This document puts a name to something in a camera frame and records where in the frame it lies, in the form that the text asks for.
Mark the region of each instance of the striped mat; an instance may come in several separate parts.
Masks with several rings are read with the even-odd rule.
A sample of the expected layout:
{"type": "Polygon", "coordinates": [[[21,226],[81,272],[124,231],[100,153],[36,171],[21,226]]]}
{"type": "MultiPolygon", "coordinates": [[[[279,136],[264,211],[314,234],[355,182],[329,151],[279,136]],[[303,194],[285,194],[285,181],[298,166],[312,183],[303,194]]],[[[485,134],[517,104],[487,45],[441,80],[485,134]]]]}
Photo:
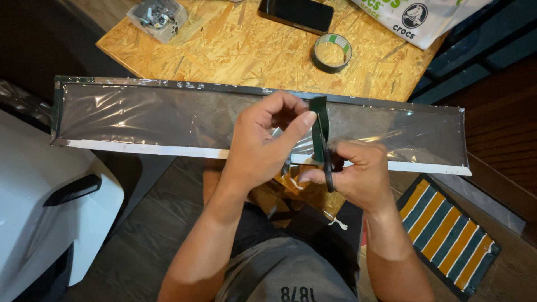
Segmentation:
{"type": "Polygon", "coordinates": [[[468,300],[499,245],[426,174],[408,188],[397,208],[418,256],[460,300],[468,300]]]}

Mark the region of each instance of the teal stripe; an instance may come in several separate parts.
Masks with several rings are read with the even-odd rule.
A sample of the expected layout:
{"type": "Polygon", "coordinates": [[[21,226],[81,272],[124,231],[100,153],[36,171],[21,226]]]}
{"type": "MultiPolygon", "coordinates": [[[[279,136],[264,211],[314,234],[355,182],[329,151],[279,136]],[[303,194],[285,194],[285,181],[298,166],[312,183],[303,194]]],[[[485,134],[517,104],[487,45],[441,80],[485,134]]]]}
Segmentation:
{"type": "Polygon", "coordinates": [[[483,238],[483,236],[485,236],[485,232],[483,231],[482,228],[479,228],[477,231],[475,231],[474,235],[470,238],[465,249],[462,251],[461,255],[459,256],[459,259],[455,261],[455,264],[453,264],[451,271],[449,271],[449,273],[447,274],[447,277],[451,279],[451,281],[455,282],[457,280],[457,277],[461,273],[462,269],[465,267],[468,260],[470,260],[470,257],[472,256],[475,249],[477,248],[477,245],[481,242],[481,238],[483,238]]]}
{"type": "Polygon", "coordinates": [[[465,294],[473,295],[475,293],[475,289],[479,285],[479,282],[483,279],[485,276],[485,273],[489,269],[490,264],[496,258],[499,248],[498,246],[493,243],[490,247],[491,253],[486,254],[483,257],[483,260],[481,260],[481,263],[477,266],[477,268],[474,271],[474,275],[471,277],[470,281],[468,282],[468,286],[465,288],[465,294]]]}
{"type": "Polygon", "coordinates": [[[431,185],[427,188],[425,193],[423,193],[414,209],[410,211],[408,216],[403,221],[403,227],[406,232],[410,230],[414,223],[416,223],[416,220],[418,220],[418,218],[422,215],[423,210],[429,204],[435,193],[436,190],[431,185]]]}
{"type": "Polygon", "coordinates": [[[451,246],[455,243],[455,240],[457,240],[459,234],[462,232],[462,229],[464,229],[466,222],[468,222],[468,217],[460,215],[449,234],[447,234],[446,240],[444,243],[442,243],[436,255],[431,260],[434,265],[440,266],[440,263],[442,263],[442,260],[444,260],[444,257],[446,257],[447,253],[451,249],[451,246]]]}
{"type": "Polygon", "coordinates": [[[425,226],[422,233],[419,235],[419,237],[414,242],[414,246],[418,248],[419,250],[423,250],[431,237],[433,237],[434,233],[444,220],[446,218],[447,213],[451,210],[453,206],[444,199],[444,201],[440,204],[438,207],[437,212],[433,215],[429,223],[425,226]]]}

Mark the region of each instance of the white logo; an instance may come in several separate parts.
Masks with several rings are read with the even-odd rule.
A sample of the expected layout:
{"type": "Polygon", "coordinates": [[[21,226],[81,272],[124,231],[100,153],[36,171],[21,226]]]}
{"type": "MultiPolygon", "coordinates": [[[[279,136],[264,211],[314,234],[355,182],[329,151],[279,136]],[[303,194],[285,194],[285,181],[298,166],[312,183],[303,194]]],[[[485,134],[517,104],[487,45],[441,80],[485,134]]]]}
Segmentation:
{"type": "Polygon", "coordinates": [[[403,25],[406,28],[416,28],[427,18],[427,6],[416,3],[409,6],[403,13],[403,25]]]}

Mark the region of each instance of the left hand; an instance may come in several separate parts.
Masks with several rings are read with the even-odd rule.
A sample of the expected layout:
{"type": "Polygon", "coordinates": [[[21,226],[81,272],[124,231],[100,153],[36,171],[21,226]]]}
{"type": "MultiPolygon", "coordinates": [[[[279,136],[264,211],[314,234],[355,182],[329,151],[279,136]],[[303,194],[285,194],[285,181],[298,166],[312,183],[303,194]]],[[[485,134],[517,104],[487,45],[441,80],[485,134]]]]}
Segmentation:
{"type": "Polygon", "coordinates": [[[221,182],[247,194],[272,179],[316,117],[299,97],[283,91],[244,109],[235,123],[221,182]],[[269,133],[271,127],[285,131],[274,139],[269,133]]]}

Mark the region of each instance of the printed number 1878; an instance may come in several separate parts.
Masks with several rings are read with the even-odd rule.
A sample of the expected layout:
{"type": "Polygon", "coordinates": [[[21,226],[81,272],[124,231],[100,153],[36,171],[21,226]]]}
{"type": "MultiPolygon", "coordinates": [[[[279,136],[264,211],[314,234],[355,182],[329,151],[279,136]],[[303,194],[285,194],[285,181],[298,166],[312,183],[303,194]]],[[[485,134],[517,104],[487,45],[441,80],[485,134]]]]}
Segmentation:
{"type": "Polygon", "coordinates": [[[290,293],[290,290],[288,287],[282,287],[281,288],[281,302],[317,302],[315,301],[315,297],[313,296],[313,289],[310,288],[309,289],[309,293],[308,293],[308,289],[305,288],[304,286],[300,288],[300,300],[295,300],[295,295],[296,295],[296,286],[293,287],[293,293],[291,293],[291,295],[289,295],[290,293]]]}

